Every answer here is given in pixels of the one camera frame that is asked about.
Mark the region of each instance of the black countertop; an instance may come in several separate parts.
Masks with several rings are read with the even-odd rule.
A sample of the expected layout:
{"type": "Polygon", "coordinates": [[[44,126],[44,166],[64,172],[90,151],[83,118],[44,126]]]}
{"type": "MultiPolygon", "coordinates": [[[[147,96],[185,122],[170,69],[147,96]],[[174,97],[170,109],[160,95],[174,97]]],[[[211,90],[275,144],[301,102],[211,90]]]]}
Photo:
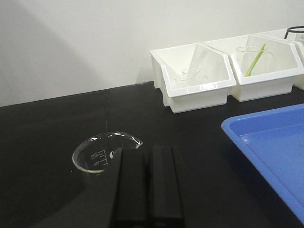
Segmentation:
{"type": "Polygon", "coordinates": [[[67,212],[84,191],[71,157],[91,136],[122,131],[178,146],[191,174],[193,224],[210,228],[303,227],[223,133],[232,116],[301,104],[304,91],[173,114],[153,82],[0,108],[0,227],[73,227],[90,209],[67,212]]]}

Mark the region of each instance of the glass beaker in bin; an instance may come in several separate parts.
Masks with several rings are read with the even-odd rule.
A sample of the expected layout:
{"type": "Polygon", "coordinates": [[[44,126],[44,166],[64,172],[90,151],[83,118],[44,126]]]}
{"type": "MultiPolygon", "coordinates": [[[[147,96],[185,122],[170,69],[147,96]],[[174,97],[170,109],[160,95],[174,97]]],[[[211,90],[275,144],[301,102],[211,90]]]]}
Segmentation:
{"type": "Polygon", "coordinates": [[[245,77],[270,73],[275,70],[276,57],[267,44],[237,47],[236,51],[237,62],[245,77]]]}
{"type": "Polygon", "coordinates": [[[119,149],[138,149],[142,141],[124,132],[99,134],[80,144],[73,153],[73,163],[85,173],[100,174],[119,149]]]}

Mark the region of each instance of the blue plastic tray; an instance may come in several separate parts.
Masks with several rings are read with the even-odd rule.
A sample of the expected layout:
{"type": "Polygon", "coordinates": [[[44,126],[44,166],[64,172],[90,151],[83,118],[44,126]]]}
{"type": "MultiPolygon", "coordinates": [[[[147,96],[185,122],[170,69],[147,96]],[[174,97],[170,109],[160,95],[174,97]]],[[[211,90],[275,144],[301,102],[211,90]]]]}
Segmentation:
{"type": "Polygon", "coordinates": [[[222,129],[304,224],[304,104],[231,117],[222,129]]]}

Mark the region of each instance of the white plastic bin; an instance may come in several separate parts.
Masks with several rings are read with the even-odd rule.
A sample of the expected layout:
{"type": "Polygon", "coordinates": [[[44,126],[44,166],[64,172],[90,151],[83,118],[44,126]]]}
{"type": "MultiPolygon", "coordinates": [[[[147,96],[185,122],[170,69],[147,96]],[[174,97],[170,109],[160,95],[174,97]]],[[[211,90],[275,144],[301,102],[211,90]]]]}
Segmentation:
{"type": "MultiPolygon", "coordinates": [[[[278,30],[273,30],[273,31],[267,31],[267,32],[260,32],[257,33],[258,35],[284,41],[284,42],[290,42],[293,43],[296,47],[296,50],[299,54],[299,57],[301,59],[302,64],[304,65],[304,46],[301,42],[296,42],[295,41],[295,33],[289,32],[288,36],[286,39],[284,39],[285,33],[286,33],[286,28],[284,29],[278,29],[278,30]]],[[[294,85],[302,90],[304,90],[304,75],[299,75],[295,77],[294,80],[294,85]]]]}
{"type": "Polygon", "coordinates": [[[202,43],[150,53],[155,88],[174,113],[225,104],[236,85],[227,54],[202,43]]]}
{"type": "Polygon", "coordinates": [[[231,89],[231,94],[239,101],[290,93],[294,77],[304,73],[303,64],[293,43],[249,34],[207,41],[205,44],[229,55],[237,80],[237,85],[231,89]],[[245,76],[244,64],[248,67],[249,54],[240,55],[237,48],[252,46],[261,48],[264,44],[267,50],[257,61],[255,66],[257,72],[245,76]]]}

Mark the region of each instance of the blue tray rim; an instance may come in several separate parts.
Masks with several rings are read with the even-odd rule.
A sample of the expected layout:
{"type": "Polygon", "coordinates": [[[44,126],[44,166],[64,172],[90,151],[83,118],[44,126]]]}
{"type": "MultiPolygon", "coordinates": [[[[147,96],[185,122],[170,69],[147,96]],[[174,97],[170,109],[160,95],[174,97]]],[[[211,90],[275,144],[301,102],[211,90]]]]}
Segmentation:
{"type": "Polygon", "coordinates": [[[281,181],[268,169],[268,167],[253,153],[253,151],[249,147],[247,147],[247,145],[230,128],[230,125],[237,120],[248,119],[258,116],[265,116],[265,115],[276,114],[276,113],[287,112],[298,109],[304,109],[304,104],[297,104],[297,105],[276,108],[276,109],[271,109],[271,110],[266,110],[256,113],[233,116],[224,120],[221,127],[223,131],[227,134],[227,136],[233,141],[233,143],[242,151],[242,153],[255,166],[255,168],[260,172],[260,174],[265,178],[265,180],[277,192],[277,194],[286,203],[286,205],[304,224],[303,205],[292,195],[292,193],[281,183],[281,181]]]}

